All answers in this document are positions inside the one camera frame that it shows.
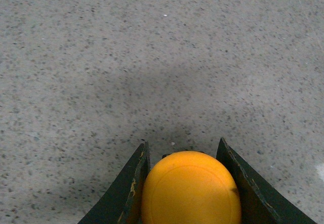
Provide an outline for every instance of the green flap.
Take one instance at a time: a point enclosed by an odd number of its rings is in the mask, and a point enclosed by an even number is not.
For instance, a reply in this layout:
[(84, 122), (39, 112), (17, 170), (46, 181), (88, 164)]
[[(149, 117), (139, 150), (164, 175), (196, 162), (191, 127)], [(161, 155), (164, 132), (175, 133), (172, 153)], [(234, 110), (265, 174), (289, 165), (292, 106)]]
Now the green flap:
[(242, 223), (316, 224), (260, 176), (223, 138), (216, 159), (229, 170), (236, 182)]
[(78, 224), (135, 224), (150, 168), (148, 143), (141, 144), (106, 193)]

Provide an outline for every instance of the yellow ball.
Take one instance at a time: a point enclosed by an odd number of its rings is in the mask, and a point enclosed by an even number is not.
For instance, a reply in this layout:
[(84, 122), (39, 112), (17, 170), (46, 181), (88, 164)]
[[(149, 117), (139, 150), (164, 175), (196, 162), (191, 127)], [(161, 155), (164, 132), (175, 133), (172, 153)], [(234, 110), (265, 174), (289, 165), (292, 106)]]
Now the yellow ball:
[(239, 224), (238, 190), (229, 171), (200, 152), (173, 153), (147, 176), (142, 195), (144, 224)]

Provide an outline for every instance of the orange ball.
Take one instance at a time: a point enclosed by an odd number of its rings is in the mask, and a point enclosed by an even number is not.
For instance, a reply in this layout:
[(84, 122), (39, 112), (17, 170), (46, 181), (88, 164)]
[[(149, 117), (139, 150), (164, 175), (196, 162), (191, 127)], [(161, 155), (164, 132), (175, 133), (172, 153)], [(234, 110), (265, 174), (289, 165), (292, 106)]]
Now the orange ball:
[(200, 152), (173, 153), (147, 176), (143, 224), (239, 224), (238, 190), (229, 171)]

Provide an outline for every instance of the terrazzo floor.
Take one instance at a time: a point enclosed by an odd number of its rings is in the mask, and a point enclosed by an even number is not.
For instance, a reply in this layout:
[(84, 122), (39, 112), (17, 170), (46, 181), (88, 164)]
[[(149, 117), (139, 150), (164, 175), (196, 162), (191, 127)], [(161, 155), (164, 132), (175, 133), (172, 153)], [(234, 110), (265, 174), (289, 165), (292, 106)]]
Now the terrazzo floor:
[(77, 223), (135, 149), (221, 136), (324, 223), (324, 0), (0, 0), (0, 223)]

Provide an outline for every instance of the concrete floor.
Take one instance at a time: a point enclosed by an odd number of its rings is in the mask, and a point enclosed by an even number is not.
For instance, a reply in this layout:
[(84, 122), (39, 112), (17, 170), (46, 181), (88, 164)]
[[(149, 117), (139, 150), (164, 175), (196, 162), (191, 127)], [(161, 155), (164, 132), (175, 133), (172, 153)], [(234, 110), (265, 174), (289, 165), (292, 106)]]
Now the concrete floor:
[(0, 0), (0, 223), (77, 223), (141, 143), (221, 136), (324, 223), (324, 0)]

